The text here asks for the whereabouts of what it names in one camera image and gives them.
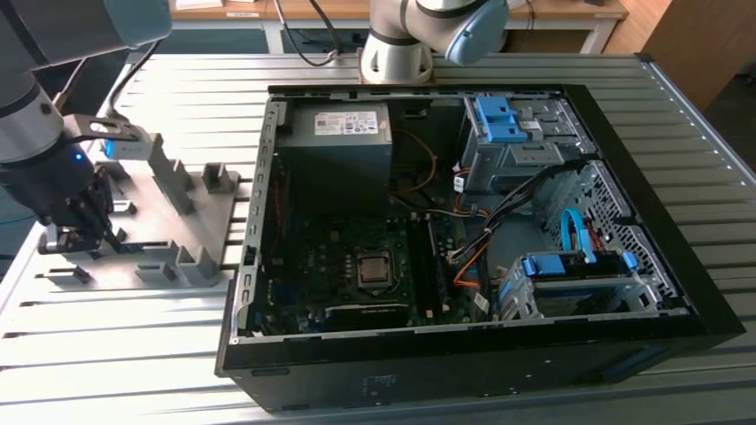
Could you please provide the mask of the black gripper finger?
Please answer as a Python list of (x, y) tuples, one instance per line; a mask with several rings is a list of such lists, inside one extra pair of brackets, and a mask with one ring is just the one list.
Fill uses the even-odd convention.
[(58, 224), (59, 251), (62, 253), (95, 251), (100, 248), (103, 236), (87, 205), (78, 200), (68, 200), (64, 212)]
[(94, 206), (95, 224), (99, 235), (108, 242), (116, 253), (123, 253), (123, 244), (114, 233), (110, 215), (114, 213), (114, 198), (111, 192), (110, 176), (107, 174), (95, 174), (91, 189), (88, 191)]

